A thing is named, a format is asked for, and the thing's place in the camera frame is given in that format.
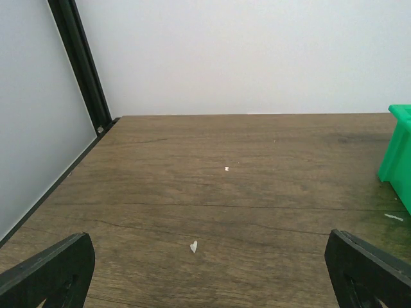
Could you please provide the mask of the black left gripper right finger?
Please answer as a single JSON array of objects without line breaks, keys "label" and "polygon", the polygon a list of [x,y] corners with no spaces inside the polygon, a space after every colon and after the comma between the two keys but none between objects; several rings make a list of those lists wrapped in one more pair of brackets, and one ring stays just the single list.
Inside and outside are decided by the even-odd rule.
[{"label": "black left gripper right finger", "polygon": [[410,265],[346,231],[324,253],[340,307],[410,307]]}]

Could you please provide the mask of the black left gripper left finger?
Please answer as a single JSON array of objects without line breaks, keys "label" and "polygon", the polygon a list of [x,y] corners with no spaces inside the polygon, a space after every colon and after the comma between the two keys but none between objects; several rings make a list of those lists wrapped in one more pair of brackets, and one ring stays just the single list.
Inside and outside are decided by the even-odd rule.
[{"label": "black left gripper left finger", "polygon": [[1,274],[1,307],[83,307],[94,267],[90,235],[72,234]]}]

